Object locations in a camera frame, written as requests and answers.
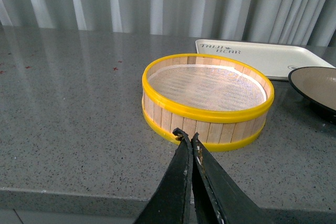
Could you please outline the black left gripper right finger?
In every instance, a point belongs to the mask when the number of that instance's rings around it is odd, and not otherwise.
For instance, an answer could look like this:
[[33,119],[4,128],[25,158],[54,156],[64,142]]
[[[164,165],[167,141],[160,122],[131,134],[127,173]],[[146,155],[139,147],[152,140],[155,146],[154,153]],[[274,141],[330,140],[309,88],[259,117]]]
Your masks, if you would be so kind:
[[272,223],[231,179],[195,133],[192,189],[198,223]]

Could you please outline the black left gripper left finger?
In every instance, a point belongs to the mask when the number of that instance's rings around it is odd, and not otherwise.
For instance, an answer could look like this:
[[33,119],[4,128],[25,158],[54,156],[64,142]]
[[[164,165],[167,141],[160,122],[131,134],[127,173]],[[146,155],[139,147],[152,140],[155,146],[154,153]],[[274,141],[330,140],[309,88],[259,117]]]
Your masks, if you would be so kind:
[[135,223],[189,223],[193,152],[188,135],[173,130],[180,144],[150,201]]

